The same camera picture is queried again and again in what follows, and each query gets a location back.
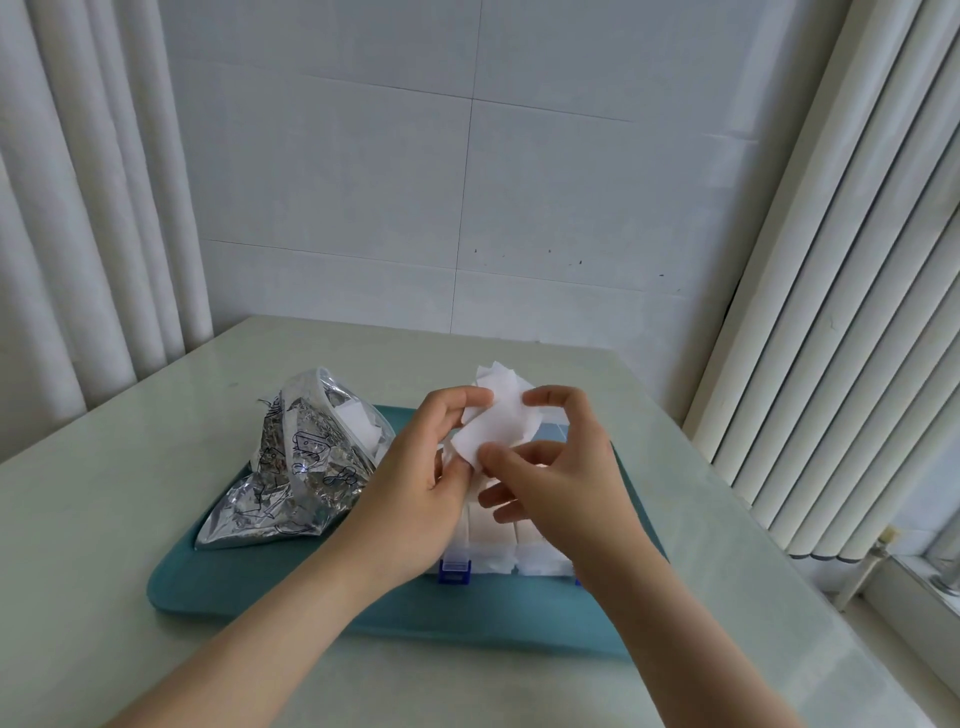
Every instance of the plastic bag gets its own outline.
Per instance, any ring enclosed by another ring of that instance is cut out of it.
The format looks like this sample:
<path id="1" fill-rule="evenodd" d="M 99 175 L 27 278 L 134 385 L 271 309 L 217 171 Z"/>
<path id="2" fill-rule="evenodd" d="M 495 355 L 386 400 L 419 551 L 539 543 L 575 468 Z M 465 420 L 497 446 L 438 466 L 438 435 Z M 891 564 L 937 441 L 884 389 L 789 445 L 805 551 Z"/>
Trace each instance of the plastic bag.
<path id="1" fill-rule="evenodd" d="M 394 437 L 328 370 L 288 379 L 263 418 L 251 472 L 210 511 L 196 548 L 321 535 L 353 507 Z"/>

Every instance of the left hand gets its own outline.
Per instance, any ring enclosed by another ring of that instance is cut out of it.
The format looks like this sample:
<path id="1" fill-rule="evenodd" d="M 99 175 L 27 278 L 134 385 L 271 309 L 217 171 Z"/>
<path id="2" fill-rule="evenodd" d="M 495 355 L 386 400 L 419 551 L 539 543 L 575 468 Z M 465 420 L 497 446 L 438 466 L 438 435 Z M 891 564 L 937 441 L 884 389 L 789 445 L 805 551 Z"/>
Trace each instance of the left hand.
<path id="1" fill-rule="evenodd" d="M 443 554 L 463 511 L 473 468 L 459 455 L 443 471 L 437 445 L 460 426 L 465 407 L 486 407 L 493 392 L 452 387 L 427 395 L 360 498 L 321 550 L 341 550 L 374 600 L 421 575 Z"/>

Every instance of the tile grout line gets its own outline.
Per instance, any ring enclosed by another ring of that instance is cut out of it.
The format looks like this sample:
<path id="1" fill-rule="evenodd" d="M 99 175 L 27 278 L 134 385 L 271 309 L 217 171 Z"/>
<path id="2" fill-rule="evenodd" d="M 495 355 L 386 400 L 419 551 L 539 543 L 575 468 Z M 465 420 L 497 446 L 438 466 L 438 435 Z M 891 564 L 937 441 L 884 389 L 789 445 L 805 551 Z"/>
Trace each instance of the tile grout line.
<path id="1" fill-rule="evenodd" d="M 442 265 L 423 265 L 422 263 L 404 263 L 400 260 L 386 260 L 381 257 L 363 257 L 362 255 L 346 255 L 344 253 L 322 253 L 319 251 L 305 251 L 300 248 L 281 248 L 278 245 L 258 245 L 257 243 L 240 243 L 236 240 L 220 240 L 215 237 L 205 237 L 200 236 L 201 241 L 206 241 L 210 243 L 223 243 L 224 245 L 242 245 L 246 248 L 259 248 L 260 250 L 266 251 L 283 251 L 285 253 L 304 253 L 306 255 L 330 255 L 331 257 L 342 257 L 347 260 L 366 260 L 370 263 L 386 263 L 387 265 L 401 265 L 406 268 L 426 268 L 432 271 L 451 271 L 454 274 L 453 286 L 454 292 L 456 291 L 456 273 L 458 272 L 457 268 L 447 268 Z M 464 273 L 475 273 L 478 276 L 495 276 L 499 278 L 507 279 L 521 279 L 521 280 L 539 280 L 545 283 L 558 283 L 559 285 L 576 285 L 582 286 L 584 288 L 600 288 L 605 291 L 626 291 L 627 293 L 647 293 L 653 294 L 656 296 L 666 296 L 669 298 L 675 299 L 693 299 L 697 301 L 702 300 L 717 300 L 719 301 L 721 296 L 715 296 L 712 294 L 697 296 L 695 294 L 687 293 L 670 293 L 669 291 L 658 291 L 652 288 L 624 288 L 623 286 L 618 285 L 601 285 L 600 283 L 581 283 L 576 280 L 556 280 L 556 279 L 542 279 L 536 278 L 535 276 L 518 276 L 516 273 L 494 273 L 492 271 L 477 271 L 472 268 L 464 268 Z"/>
<path id="2" fill-rule="evenodd" d="M 480 58 L 480 27 L 483 23 L 483 0 L 477 17 L 477 41 L 473 48 L 473 84 L 470 87 L 470 115 L 467 119 L 467 153 L 464 154 L 464 188 L 460 194 L 460 225 L 457 227 L 457 259 L 453 264 L 453 297 L 450 301 L 450 333 L 453 333 L 453 311 L 457 305 L 457 271 L 460 270 L 460 244 L 464 236 L 464 201 L 467 199 L 467 166 L 470 160 L 470 127 L 473 125 L 473 94 L 477 87 L 477 59 Z"/>
<path id="3" fill-rule="evenodd" d="M 217 237 L 199 236 L 201 240 L 207 240 L 211 243 L 225 243 L 227 245 L 244 245 L 248 248 L 260 248 L 268 251 L 286 251 L 287 253 L 306 253 L 307 255 L 331 255 L 332 257 L 345 257 L 349 260 L 369 260 L 374 263 L 389 263 L 391 265 L 405 265 L 410 268 L 429 268 L 436 271 L 455 271 L 456 268 L 448 268 L 445 265 L 425 265 L 423 263 L 407 263 L 402 260 L 388 260 L 383 257 L 365 257 L 363 255 L 348 255 L 346 253 L 326 253 L 324 251 L 306 251 L 303 248 L 284 248 L 280 245 L 261 245 L 259 243 L 242 243 L 238 240 L 221 240 Z"/>
<path id="4" fill-rule="evenodd" d="M 478 37 L 478 39 L 479 39 L 479 36 L 480 36 L 480 30 L 479 30 L 479 28 L 478 28 L 478 29 L 477 29 L 477 37 Z M 294 75 L 294 76 L 302 76 L 302 77 L 308 78 L 308 79 L 317 79 L 317 80 L 319 80 L 319 81 L 331 81 L 331 82 L 333 82 L 333 83 L 335 83 L 335 84 L 366 85 L 366 86 L 372 86 L 373 88 L 390 88 L 390 89 L 392 89 L 392 90 L 394 90 L 394 91 L 407 91 L 407 92 L 409 92 L 409 93 L 425 93 L 425 94 L 427 94 L 427 95 L 429 95 L 429 96 L 443 96 L 444 98 L 447 98 L 447 99 L 463 99 L 464 101 L 470 101 L 470 102 L 473 102 L 473 101 L 482 101 L 484 104 L 497 104 L 497 105 L 503 106 L 503 107 L 513 107 L 513 108 L 515 108 L 515 109 L 529 109 L 530 111 L 545 111 L 545 112 L 547 112 L 547 113 L 564 113 L 564 114 L 568 114 L 569 116 L 582 116 L 582 117 L 587 118 L 587 119 L 600 119 L 600 120 L 602 120 L 602 121 L 616 121 L 616 122 L 619 122 L 619 123 L 621 123 L 621 124 L 639 124 L 639 123 L 641 123 L 640 120 L 638 120 L 638 119 L 621 119 L 621 118 L 616 117 L 616 116 L 601 116 L 601 115 L 595 114 L 595 113 L 583 113 L 582 111 L 567 111 L 567 110 L 563 110 L 563 109 L 548 109 L 548 108 L 546 108 L 546 107 L 532 107 L 532 106 L 527 106 L 527 105 L 525 105 L 525 104 L 516 104 L 516 103 L 510 102 L 510 101 L 496 101 L 495 99 L 480 99 L 480 98 L 476 98 L 476 97 L 474 96 L 475 89 L 476 89 L 476 61 L 474 61 L 474 68 L 473 68 L 473 89 L 471 90 L 470 95 L 469 95 L 469 96 L 458 96 L 458 95 L 455 94 L 455 93 L 442 93 L 442 92 L 440 92 L 440 91 L 425 91 L 425 90 L 423 90 L 422 88 L 408 88 L 408 87 L 406 87 L 406 86 L 401 86 L 401 85 L 375 84 L 375 83 L 370 82 L 370 81 L 352 81 L 351 79 L 338 79 L 338 78 L 334 78 L 333 76 L 320 76 L 320 75 L 317 75 L 317 74 L 315 74 L 315 73 L 307 73 L 306 71 L 300 71 L 300 70 L 297 70 L 297 69 L 277 69 L 277 68 L 271 68 L 270 66 L 256 65 L 256 64 L 254 64 L 254 63 L 238 63 L 238 62 L 236 62 L 236 61 L 212 61 L 212 60 L 210 60 L 210 59 L 190 58 L 190 57 L 187 57 L 187 56 L 175 57 L 175 60 L 177 60 L 177 61 L 192 61 L 192 62 L 195 62 L 195 63 L 211 63 L 211 64 L 215 64 L 215 65 L 226 65 L 226 66 L 230 66 L 230 67 L 232 67 L 232 68 L 253 68 L 253 69 L 256 69 L 256 70 L 258 70 L 258 71 L 267 71 L 267 72 L 269 72 L 269 73 L 275 73 L 275 74 L 277 74 L 277 75 L 291 74 L 291 75 Z M 707 133 L 707 132 L 701 132 L 701 133 L 704 134 L 704 135 L 707 135 L 707 136 L 710 136 L 710 135 L 714 135 L 714 136 L 726 136 L 726 134 L 722 134 L 722 133 Z"/>

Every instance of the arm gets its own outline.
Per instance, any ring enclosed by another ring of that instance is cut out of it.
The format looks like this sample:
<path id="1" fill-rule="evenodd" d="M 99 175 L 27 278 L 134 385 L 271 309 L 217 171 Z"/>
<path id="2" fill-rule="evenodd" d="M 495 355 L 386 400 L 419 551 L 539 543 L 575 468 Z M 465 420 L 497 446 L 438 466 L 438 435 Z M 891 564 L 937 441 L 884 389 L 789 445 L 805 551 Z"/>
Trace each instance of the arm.
<path id="1" fill-rule="evenodd" d="M 524 401 L 563 406 L 567 442 L 483 446 L 484 470 L 501 482 L 480 503 L 498 506 L 499 522 L 531 519 L 573 562 L 667 728 L 803 728 L 647 538 L 586 395 L 541 387 Z"/>
<path id="2" fill-rule="evenodd" d="M 464 407 L 491 400 L 490 390 L 477 387 L 431 393 L 330 538 L 108 726 L 269 725 L 356 615 L 440 557 L 471 471 L 458 458 L 440 476 L 437 445 Z"/>

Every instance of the teal tray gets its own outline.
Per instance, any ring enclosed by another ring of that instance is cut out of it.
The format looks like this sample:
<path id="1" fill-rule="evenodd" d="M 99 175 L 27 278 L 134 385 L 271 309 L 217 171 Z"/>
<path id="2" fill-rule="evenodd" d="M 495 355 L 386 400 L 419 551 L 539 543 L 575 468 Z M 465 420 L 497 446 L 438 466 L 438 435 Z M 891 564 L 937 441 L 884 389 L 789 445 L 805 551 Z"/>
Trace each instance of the teal tray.
<path id="1" fill-rule="evenodd" d="M 377 409 L 397 432 L 413 414 L 412 409 L 401 407 Z M 537 436 L 565 440 L 565 431 L 565 427 L 544 425 Z M 663 553 L 619 456 L 617 464 L 640 522 Z M 324 540 L 303 537 L 260 546 L 197 550 L 193 547 L 197 533 L 217 500 L 154 569 L 147 598 L 159 612 L 232 619 Z M 378 599 L 360 613 L 348 631 L 627 657 L 623 642 L 593 597 L 573 579 L 561 577 L 475 574 L 469 585 L 460 586 L 438 584 L 436 575 L 421 576 Z"/>

